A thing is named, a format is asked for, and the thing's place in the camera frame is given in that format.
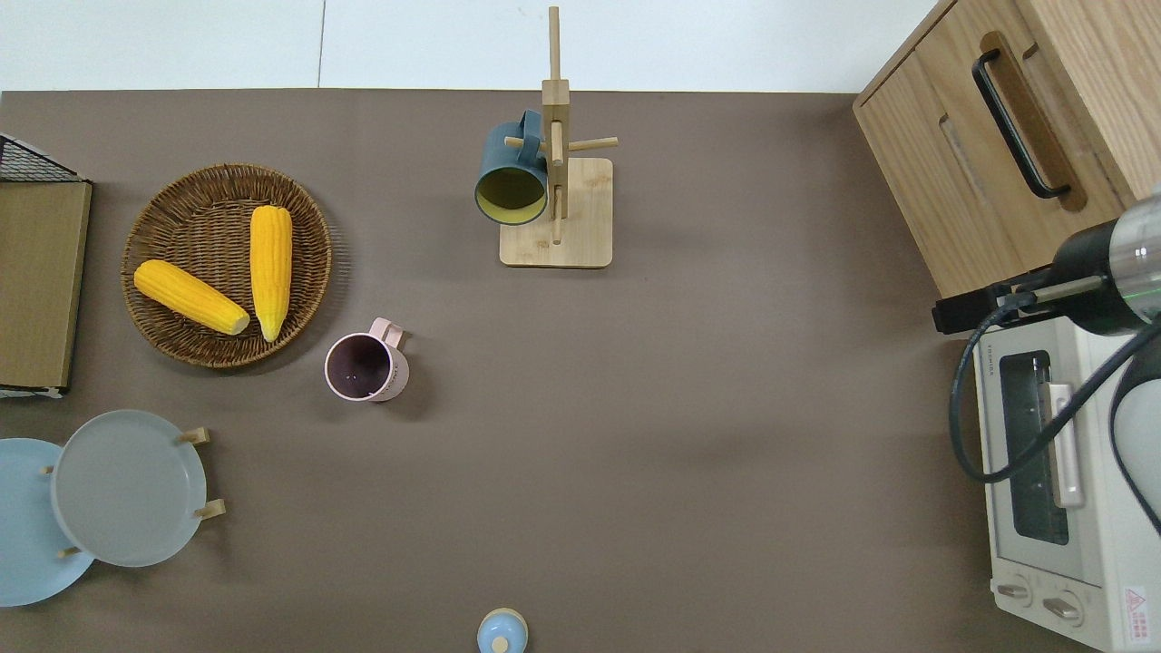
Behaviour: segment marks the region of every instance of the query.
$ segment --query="wicker basket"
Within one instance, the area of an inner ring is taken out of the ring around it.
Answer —
[[[290,307],[273,343],[262,339],[250,289],[250,215],[262,204],[290,211],[294,225]],[[226,336],[178,315],[134,287],[147,259],[167,260],[230,297],[251,315]],[[166,186],[142,210],[121,260],[121,287],[137,329],[166,354],[203,367],[237,367],[286,346],[315,316],[331,277],[331,235],[323,211],[289,177],[250,164],[222,164]]]

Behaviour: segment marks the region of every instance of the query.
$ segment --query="pink mug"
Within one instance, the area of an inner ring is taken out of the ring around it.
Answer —
[[[408,385],[408,359],[397,349],[403,329],[376,317],[366,333],[342,336],[326,352],[323,374],[331,390],[347,401],[387,401]]]

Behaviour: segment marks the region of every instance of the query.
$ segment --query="light blue plate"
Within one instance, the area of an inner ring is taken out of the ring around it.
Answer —
[[[122,567],[181,551],[201,523],[205,471],[181,430],[142,410],[114,410],[77,429],[52,473],[57,523],[77,546]]]
[[[0,608],[28,605],[71,586],[93,564],[73,546],[52,515],[49,474],[60,447],[28,438],[0,439]]]

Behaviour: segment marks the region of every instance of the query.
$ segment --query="wooden mug tree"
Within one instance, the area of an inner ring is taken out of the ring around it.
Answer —
[[[513,267],[605,267],[613,261],[613,162],[569,152],[612,148],[616,137],[569,141],[569,80],[561,79],[560,8],[548,8],[550,79],[541,85],[548,206],[536,220],[500,227],[500,260]],[[513,148],[524,144],[507,137]]]

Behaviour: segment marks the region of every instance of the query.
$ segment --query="mug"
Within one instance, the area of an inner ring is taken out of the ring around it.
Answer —
[[[505,122],[488,134],[476,181],[476,206],[500,224],[532,222],[548,206],[548,164],[540,151],[542,119],[538,112],[524,112],[520,122]],[[504,138],[524,138],[513,148]]]
[[[323,374],[334,394],[347,401],[387,401],[408,385],[408,359],[397,349],[403,329],[376,317],[365,333],[342,336],[326,352]]]

